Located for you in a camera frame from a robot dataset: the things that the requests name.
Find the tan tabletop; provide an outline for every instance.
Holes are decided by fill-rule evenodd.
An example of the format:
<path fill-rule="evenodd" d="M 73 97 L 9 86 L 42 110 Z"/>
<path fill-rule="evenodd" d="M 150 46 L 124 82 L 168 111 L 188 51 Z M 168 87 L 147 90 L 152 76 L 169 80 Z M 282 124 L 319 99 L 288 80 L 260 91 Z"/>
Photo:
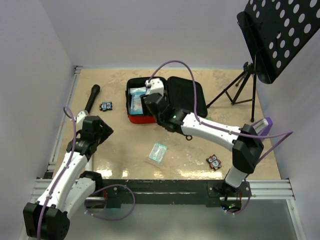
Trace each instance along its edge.
<path fill-rule="evenodd" d="M 126 109 L 126 84 L 131 78 L 148 77 L 154 69 L 83 69 L 81 71 L 71 110 L 74 115 L 86 106 L 91 88 L 100 85 L 100 93 L 92 107 L 91 115 L 99 115 L 113 128 L 114 133 L 100 146 L 93 157 L 93 170 L 111 179 L 223 179 L 232 166 L 232 153 L 210 141 L 194 137 L 187 141 L 178 133 L 170 133 L 154 124 L 133 124 L 129 121 Z M 195 69 L 195 80 L 202 85 L 207 103 L 215 98 L 241 70 Z M 184 69 L 163 69 L 157 76 L 168 79 L 170 76 L 190 79 Z M 252 97 L 253 81 L 250 78 L 238 101 Z M 234 96 L 237 87 L 229 93 Z M 112 102 L 112 111 L 99 111 L 101 102 Z M 251 102 L 231 106 L 224 94 L 208 109 L 208 117 L 213 121 L 230 126 L 242 127 L 251 124 Z M 258 97 L 255 105 L 255 120 L 263 118 Z M 57 169 L 60 166 L 66 147 L 72 140 L 72 123 L 67 121 L 58 155 Z M 155 143 L 167 146 L 161 163 L 148 158 Z M 264 152 L 271 147 L 267 139 L 263 142 Z M 210 169 L 206 158 L 215 154 L 222 167 Z M 280 175 L 275 156 L 270 153 L 249 176 L 253 180 L 279 180 Z"/>

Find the black handle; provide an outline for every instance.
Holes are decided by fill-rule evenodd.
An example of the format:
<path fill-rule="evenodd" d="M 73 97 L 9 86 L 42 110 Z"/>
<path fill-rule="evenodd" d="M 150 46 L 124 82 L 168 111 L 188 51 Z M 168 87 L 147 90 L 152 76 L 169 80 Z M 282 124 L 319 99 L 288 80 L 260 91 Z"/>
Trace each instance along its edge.
<path fill-rule="evenodd" d="M 93 85 L 93 87 L 91 88 L 90 97 L 89 97 L 88 102 L 86 103 L 86 106 L 84 108 L 84 110 L 86 110 L 88 113 L 90 113 L 91 108 L 92 108 L 99 92 L 100 92 L 100 86 L 97 84 Z"/>

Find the white wall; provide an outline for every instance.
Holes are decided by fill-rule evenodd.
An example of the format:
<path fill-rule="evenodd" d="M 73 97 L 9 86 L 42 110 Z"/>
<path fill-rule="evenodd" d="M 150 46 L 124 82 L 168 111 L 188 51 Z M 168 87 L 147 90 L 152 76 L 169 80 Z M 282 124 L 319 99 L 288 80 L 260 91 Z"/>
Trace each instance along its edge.
<path fill-rule="evenodd" d="M 290 178 L 309 240 L 320 235 L 320 31 L 304 46 L 272 85 L 258 84 L 271 133 L 294 130 L 274 153 L 283 179 Z"/>
<path fill-rule="evenodd" d="M 0 239 L 19 237 L 71 80 L 71 62 L 39 0 L 0 1 Z"/>
<path fill-rule="evenodd" d="M 248 0 L 41 0 L 77 65 L 241 68 L 250 55 L 237 24 Z"/>

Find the white robotic arm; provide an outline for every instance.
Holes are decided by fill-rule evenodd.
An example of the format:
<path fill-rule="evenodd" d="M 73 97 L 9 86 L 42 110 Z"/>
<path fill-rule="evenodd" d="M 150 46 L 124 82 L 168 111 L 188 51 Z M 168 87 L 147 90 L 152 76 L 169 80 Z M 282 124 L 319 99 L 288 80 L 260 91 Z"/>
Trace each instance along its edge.
<path fill-rule="evenodd" d="M 75 152 L 69 166 L 67 167 L 66 164 L 70 154 L 71 152 L 67 152 L 64 155 L 63 162 L 55 177 L 48 188 L 37 200 L 39 205 L 43 206 L 45 204 L 48 192 L 53 187 L 59 173 L 64 168 L 67 168 L 54 188 L 47 206 L 55 206 L 55 208 L 60 210 L 62 213 L 67 212 L 68 219 L 72 217 L 75 210 L 77 210 L 78 207 L 84 203 L 85 199 L 96 189 L 96 182 L 90 178 L 82 177 L 77 181 L 77 183 L 75 183 L 77 177 L 86 166 L 88 159 L 85 155 Z"/>
<path fill-rule="evenodd" d="M 36 203 L 28 202 L 23 209 L 23 218 L 27 235 L 37 237 L 38 221 L 44 207 L 41 223 L 41 239 L 64 239 L 70 226 L 70 219 L 94 191 L 103 187 L 100 173 L 83 171 L 84 167 L 113 130 L 98 116 L 87 116 L 83 119 L 80 138 L 76 138 L 72 154 L 73 141 L 67 146 L 62 165 L 51 181 L 49 187 L 38 198 Z"/>
<path fill-rule="evenodd" d="M 232 167 L 224 179 L 223 191 L 236 190 L 242 181 L 254 172 L 264 149 L 262 141 L 257 138 L 232 134 L 233 132 L 257 135 L 252 126 L 247 124 L 241 128 L 227 126 L 203 118 L 198 121 L 194 113 L 181 108 L 172 108 L 165 98 L 158 93 L 148 95 L 144 102 L 156 118 L 157 123 L 169 132 L 182 134 L 186 136 L 187 140 L 192 136 L 198 136 L 219 144 L 232 152 Z M 202 123 L 210 123 L 210 125 L 228 130 L 229 133 L 205 126 Z"/>

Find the small plastic packet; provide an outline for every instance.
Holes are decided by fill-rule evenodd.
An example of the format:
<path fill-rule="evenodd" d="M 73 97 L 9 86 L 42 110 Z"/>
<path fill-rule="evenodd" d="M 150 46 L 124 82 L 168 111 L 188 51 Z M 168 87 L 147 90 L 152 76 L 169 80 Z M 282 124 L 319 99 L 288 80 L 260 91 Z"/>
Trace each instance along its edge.
<path fill-rule="evenodd" d="M 168 148 L 166 146 L 156 142 L 149 154 L 149 159 L 154 160 L 157 163 L 161 163 L 167 150 Z"/>
<path fill-rule="evenodd" d="M 143 114 L 143 108 L 141 103 L 141 96 L 146 94 L 146 87 L 130 88 L 130 94 L 132 95 L 130 104 L 130 115 Z"/>

